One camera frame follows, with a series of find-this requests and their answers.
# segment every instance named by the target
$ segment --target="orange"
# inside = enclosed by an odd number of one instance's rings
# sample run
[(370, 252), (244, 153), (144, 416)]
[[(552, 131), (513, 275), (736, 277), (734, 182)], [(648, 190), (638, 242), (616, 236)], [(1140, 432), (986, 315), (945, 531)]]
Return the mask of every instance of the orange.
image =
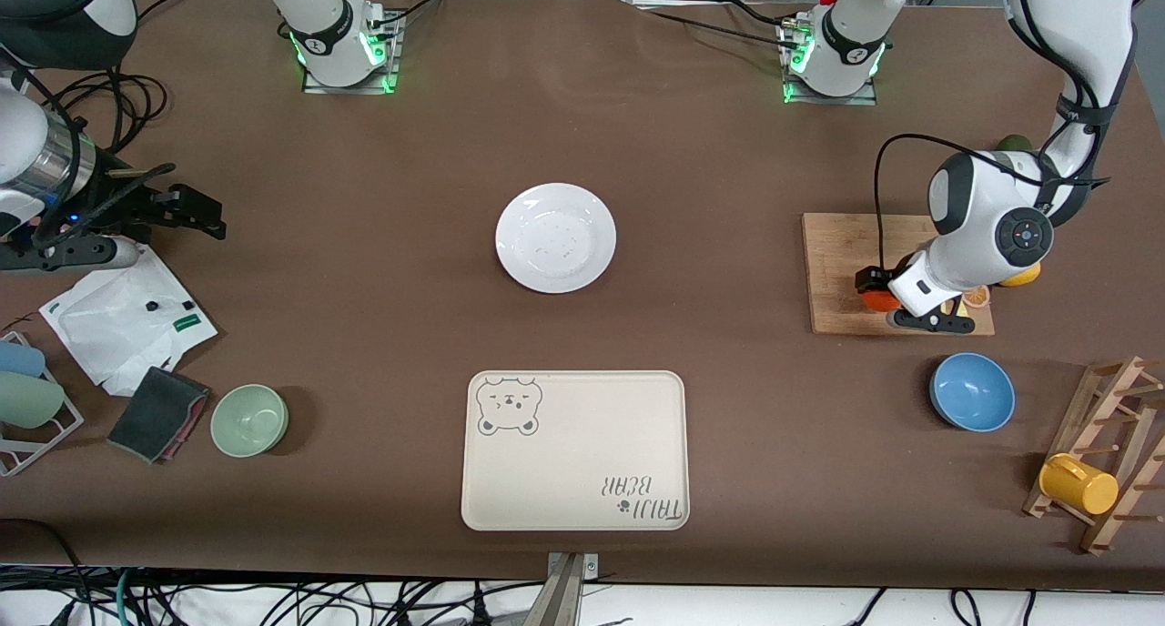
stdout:
[(862, 303), (875, 312), (891, 312), (902, 307), (894, 294), (884, 289), (871, 289), (862, 294)]
[(962, 302), (968, 308), (986, 308), (991, 302), (991, 293), (986, 284), (980, 284), (975, 289), (962, 293)]

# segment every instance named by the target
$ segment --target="black sponge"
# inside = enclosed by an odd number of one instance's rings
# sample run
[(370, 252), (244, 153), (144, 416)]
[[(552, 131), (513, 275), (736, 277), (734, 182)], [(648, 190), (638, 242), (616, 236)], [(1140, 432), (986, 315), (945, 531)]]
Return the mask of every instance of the black sponge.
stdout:
[(150, 464), (168, 451), (172, 456), (209, 394), (209, 388), (190, 379), (150, 367), (110, 432), (108, 443)]

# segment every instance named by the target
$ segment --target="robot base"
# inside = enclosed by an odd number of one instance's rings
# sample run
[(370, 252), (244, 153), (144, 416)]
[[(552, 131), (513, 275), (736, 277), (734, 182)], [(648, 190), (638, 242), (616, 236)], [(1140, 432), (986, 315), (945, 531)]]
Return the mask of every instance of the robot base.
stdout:
[[(798, 33), (796, 21), (790, 27), (777, 26), (778, 41), (797, 41)], [(819, 105), (877, 105), (877, 93), (874, 91), (874, 79), (866, 80), (860, 90), (846, 97), (825, 96), (812, 91), (805, 80), (791, 70), (792, 58), (798, 55), (796, 49), (781, 49), (781, 75), (783, 78), (783, 91), (785, 103), (814, 103)]]
[[(400, 16), (402, 12), (384, 12), (384, 19)], [(377, 35), (381, 41), (373, 49), (382, 47), (384, 63), (376, 68), (367, 78), (346, 87), (329, 86), (317, 80), (306, 69), (303, 71), (304, 93), (344, 93), (358, 96), (381, 96), (396, 91), (396, 79), (401, 71), (401, 55), (404, 48), (404, 26), (407, 19), (400, 19), (383, 26)]]

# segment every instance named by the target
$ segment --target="white plate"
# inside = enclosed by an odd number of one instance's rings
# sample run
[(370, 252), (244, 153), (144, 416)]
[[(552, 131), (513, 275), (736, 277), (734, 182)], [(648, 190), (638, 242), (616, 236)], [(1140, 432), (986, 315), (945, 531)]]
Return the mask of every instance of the white plate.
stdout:
[(497, 258), (514, 280), (545, 294), (581, 289), (615, 254), (615, 219), (599, 197), (573, 184), (539, 184), (497, 219)]
[(684, 382), (668, 371), (488, 371), (469, 381), (461, 519), (474, 530), (675, 530)]

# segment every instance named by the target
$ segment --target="blue bowl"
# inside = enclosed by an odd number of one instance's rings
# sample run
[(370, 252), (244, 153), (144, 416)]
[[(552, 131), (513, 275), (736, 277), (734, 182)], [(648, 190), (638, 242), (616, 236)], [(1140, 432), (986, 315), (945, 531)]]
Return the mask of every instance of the blue bowl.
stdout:
[(955, 353), (934, 371), (931, 402), (952, 425), (990, 432), (1011, 418), (1016, 391), (1008, 374), (990, 358)]

